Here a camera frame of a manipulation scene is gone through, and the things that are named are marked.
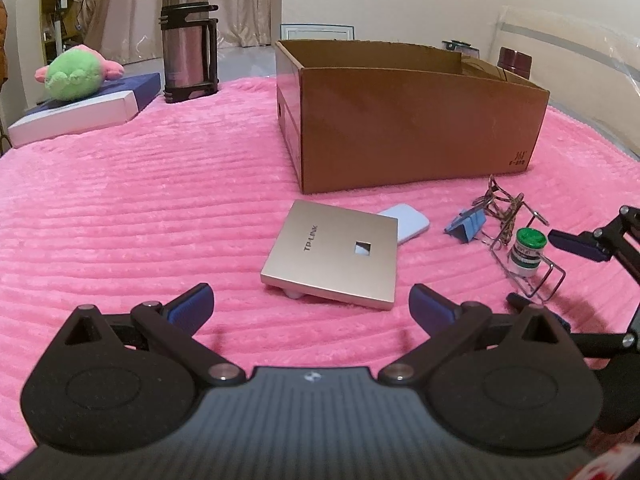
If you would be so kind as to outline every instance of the small bottle with green lid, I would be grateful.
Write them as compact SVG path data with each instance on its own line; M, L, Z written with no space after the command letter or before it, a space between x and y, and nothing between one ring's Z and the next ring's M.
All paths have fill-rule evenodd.
M533 276L542 260L540 254L546 245L543 232L523 227L516 232L516 241L509 251L507 268L523 278Z

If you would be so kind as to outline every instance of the pink blanket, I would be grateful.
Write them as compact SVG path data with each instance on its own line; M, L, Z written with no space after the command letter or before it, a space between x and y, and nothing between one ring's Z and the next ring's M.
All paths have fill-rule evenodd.
M423 182L309 197L377 212L405 202L430 230L399 248L396 306L377 312L260 283L260 269L300 197L276 120L275 80L244 79L182 104L156 99L125 126L11 150L0 160L0 470L32 447L18 398L71 310L124 312L198 282L216 294L198 339L247 371L255 365L369 365L424 341L410 287L500 311L513 290L480 242L444 226L486 179ZM640 204L640 164L589 127L547 111L529 170L498 177L562 230L592 230ZM579 331L624 330L640 290L617 262L550 248L568 276L550 304Z

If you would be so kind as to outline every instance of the brown box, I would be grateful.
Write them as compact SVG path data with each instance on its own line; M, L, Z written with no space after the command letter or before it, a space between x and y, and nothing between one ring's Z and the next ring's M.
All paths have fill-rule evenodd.
M549 92L479 59L379 41L276 42L302 193L527 169Z

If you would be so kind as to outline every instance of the dark red container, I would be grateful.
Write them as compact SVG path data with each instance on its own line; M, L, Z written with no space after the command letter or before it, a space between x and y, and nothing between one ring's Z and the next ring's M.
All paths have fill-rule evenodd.
M531 76L531 56L505 46L500 48L498 66L525 79Z

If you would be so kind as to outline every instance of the green lid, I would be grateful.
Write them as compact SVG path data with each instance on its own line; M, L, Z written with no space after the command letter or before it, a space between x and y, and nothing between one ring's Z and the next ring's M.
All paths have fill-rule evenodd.
M542 249L546 245L545 234L531 227L518 229L516 240L529 249Z

